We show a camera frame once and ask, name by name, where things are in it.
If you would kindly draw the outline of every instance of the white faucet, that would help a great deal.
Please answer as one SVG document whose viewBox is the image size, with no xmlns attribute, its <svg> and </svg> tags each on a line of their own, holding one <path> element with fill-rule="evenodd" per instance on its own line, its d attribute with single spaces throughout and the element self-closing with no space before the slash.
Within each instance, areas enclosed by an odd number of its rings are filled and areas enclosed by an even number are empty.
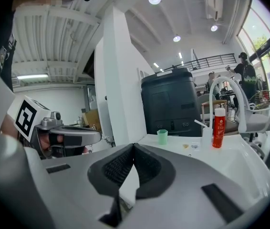
<svg viewBox="0 0 270 229">
<path fill-rule="evenodd" d="M 229 82 L 230 87 L 234 90 L 236 97 L 237 97 L 237 100 L 238 100 L 238 103 L 239 103 L 239 109 L 240 109 L 240 115 L 238 115 L 238 117 L 239 117 L 238 131 L 239 131 L 239 133 L 246 132 L 245 110 L 244 110 L 244 100 L 243 100 L 242 92 L 233 80 L 231 80 L 230 78 L 225 77 L 225 76 L 220 76 L 217 79 L 215 79 L 213 84 L 210 87 L 210 93 L 209 93 L 210 123 L 209 123 L 209 128 L 211 128 L 211 131 L 212 131 L 212 121 L 211 121 L 213 119 L 212 93 L 213 93 L 213 89 L 215 88 L 215 86 L 218 82 Z"/>
</svg>

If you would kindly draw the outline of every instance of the green cup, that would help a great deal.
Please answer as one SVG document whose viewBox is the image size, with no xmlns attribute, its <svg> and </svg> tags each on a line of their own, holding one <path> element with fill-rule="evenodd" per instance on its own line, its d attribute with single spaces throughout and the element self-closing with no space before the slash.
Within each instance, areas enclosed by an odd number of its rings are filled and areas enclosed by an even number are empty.
<svg viewBox="0 0 270 229">
<path fill-rule="evenodd" d="M 157 136 L 158 136 L 158 144 L 160 144 L 160 145 L 167 144 L 167 140 L 168 140 L 168 131 L 167 130 L 158 130 Z"/>
</svg>

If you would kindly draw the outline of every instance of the white pillar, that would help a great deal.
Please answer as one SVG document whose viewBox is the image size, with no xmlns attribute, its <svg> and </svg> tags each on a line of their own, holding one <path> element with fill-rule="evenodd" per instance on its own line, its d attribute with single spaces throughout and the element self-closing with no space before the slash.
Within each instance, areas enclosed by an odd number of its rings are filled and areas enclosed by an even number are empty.
<svg viewBox="0 0 270 229">
<path fill-rule="evenodd" d="M 104 16 L 104 73 L 116 145 L 135 143 L 146 135 L 137 68 L 148 64 L 134 50 L 125 14 L 109 6 Z"/>
<path fill-rule="evenodd" d="M 112 141 L 113 132 L 110 115 L 108 112 L 107 100 L 105 99 L 107 93 L 104 75 L 103 38 L 98 42 L 95 48 L 94 75 L 95 75 L 97 106 L 102 133 L 104 136 L 110 137 Z"/>
</svg>

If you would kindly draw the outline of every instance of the air conditioner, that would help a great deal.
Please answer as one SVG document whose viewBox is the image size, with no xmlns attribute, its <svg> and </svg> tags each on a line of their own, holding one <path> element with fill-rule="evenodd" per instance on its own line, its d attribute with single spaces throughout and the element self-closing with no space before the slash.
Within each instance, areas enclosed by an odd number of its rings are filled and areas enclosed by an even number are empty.
<svg viewBox="0 0 270 229">
<path fill-rule="evenodd" d="M 205 0 L 206 18 L 217 21 L 222 18 L 223 0 Z"/>
</svg>

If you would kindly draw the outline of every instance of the small bottle cap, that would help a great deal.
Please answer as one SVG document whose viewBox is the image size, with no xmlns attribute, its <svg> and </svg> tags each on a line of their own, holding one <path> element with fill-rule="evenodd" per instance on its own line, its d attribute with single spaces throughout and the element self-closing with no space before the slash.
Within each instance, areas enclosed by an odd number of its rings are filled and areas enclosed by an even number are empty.
<svg viewBox="0 0 270 229">
<path fill-rule="evenodd" d="M 225 112 L 225 108 L 216 108 L 215 109 L 215 116 L 225 116 L 226 112 Z"/>
</svg>

